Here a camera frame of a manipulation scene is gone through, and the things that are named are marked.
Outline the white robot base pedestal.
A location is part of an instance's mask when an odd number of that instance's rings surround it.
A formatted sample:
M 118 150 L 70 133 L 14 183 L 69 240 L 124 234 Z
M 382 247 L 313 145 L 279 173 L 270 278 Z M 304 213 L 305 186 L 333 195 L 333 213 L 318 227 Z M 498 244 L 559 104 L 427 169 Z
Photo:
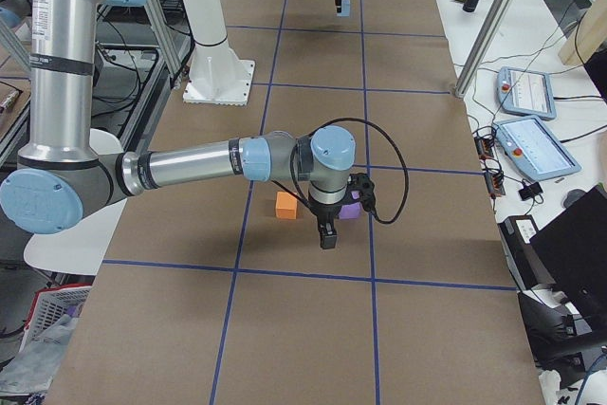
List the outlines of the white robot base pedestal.
M 220 0 L 182 0 L 194 50 L 183 99 L 189 103 L 245 105 L 255 62 L 232 50 Z

